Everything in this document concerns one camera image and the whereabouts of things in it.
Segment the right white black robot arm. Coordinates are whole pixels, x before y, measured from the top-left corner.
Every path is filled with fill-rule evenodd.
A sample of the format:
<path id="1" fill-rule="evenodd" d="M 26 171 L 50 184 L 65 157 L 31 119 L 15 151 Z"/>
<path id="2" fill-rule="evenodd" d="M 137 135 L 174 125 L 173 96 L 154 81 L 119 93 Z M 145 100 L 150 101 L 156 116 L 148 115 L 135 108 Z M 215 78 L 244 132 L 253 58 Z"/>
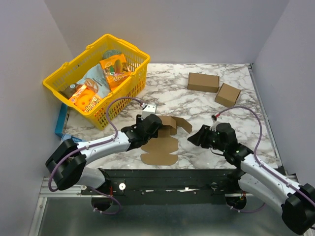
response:
<path id="1" fill-rule="evenodd" d="M 213 126 L 203 125 L 188 141 L 221 151 L 228 163 L 237 168 L 235 176 L 226 181 L 229 191 L 253 194 L 280 214 L 286 226 L 298 235 L 314 226 L 314 187 L 290 180 L 256 158 L 251 149 L 238 142 L 229 123 L 216 121 Z"/>

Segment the brown cardboard box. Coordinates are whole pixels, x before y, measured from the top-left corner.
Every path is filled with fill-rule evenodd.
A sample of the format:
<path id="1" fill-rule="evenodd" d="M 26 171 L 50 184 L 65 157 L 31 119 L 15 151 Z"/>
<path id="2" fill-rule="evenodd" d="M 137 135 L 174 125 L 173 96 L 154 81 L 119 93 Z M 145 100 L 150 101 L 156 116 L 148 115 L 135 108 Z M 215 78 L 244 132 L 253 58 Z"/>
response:
<path id="1" fill-rule="evenodd" d="M 160 116 L 162 128 L 158 130 L 157 137 L 152 138 L 141 147 L 145 153 L 141 154 L 141 161 L 151 166 L 171 166 L 178 161 L 178 156 L 173 154 L 178 148 L 178 139 L 174 138 L 177 128 L 183 128 L 191 133 L 192 125 L 180 117 Z"/>

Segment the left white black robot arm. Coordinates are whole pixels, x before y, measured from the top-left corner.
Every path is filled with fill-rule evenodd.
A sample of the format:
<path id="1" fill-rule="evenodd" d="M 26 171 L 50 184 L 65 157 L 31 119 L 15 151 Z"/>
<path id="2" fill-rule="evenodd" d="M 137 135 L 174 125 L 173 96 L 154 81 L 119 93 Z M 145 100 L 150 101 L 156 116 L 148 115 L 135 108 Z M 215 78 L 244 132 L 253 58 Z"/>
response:
<path id="1" fill-rule="evenodd" d="M 99 169 L 86 166 L 111 154 L 127 152 L 145 145 L 150 138 L 156 138 L 162 128 L 161 119 L 150 114 L 144 119 L 137 116 L 137 123 L 115 130 L 115 134 L 89 142 L 63 141 L 45 165 L 50 172 L 49 190 L 56 192 L 81 184 L 93 188 L 98 194 L 109 189 L 105 174 Z"/>

